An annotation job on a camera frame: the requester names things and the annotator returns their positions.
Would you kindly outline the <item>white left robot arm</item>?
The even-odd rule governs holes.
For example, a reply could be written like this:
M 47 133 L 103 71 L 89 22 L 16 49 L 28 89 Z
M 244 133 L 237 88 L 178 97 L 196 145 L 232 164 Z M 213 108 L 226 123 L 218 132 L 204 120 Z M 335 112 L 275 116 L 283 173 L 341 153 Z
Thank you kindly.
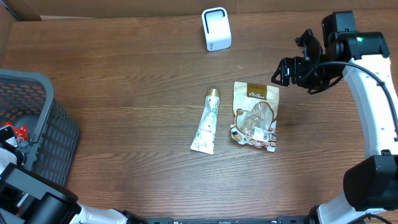
M 1 128 L 1 223 L 146 223 L 115 209 L 102 210 L 78 201 L 61 185 L 22 167 L 14 128 Z

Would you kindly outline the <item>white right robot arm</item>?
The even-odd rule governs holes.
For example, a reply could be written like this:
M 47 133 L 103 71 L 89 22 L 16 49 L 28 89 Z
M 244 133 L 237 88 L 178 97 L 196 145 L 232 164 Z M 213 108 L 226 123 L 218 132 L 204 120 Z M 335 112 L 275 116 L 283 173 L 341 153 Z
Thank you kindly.
M 359 32 L 352 11 L 322 20 L 323 40 L 306 30 L 295 43 L 300 57 L 283 58 L 273 83 L 298 85 L 314 95 L 344 80 L 364 135 L 364 161 L 347 170 L 343 192 L 313 207 L 300 223 L 364 223 L 397 209 L 397 95 L 390 51 L 380 32 Z

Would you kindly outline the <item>brown Pantree snack pouch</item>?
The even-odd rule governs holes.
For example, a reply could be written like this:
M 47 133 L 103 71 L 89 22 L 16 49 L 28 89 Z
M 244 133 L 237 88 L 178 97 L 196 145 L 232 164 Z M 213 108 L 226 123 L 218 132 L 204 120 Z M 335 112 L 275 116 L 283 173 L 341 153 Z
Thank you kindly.
M 231 137 L 238 144 L 274 152 L 279 98 L 277 87 L 235 82 Z

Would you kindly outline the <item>white tube gold cap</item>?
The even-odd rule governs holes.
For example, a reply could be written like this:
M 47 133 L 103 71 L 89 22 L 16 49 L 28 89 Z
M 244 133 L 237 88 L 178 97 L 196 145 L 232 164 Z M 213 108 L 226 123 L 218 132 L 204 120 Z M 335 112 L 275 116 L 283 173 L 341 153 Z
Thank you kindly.
M 216 127 L 220 105 L 220 91 L 206 91 L 205 106 L 190 149 L 206 154 L 213 154 L 215 147 Z

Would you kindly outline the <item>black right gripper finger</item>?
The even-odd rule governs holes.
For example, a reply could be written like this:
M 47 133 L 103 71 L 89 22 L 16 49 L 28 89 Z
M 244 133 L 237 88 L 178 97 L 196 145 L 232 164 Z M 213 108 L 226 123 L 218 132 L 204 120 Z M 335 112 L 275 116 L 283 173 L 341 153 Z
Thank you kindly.
M 290 68 L 278 68 L 273 76 L 271 82 L 280 86 L 290 86 Z
M 291 68 L 292 68 L 292 58 L 286 57 L 280 61 L 278 70 L 280 73 L 290 73 Z

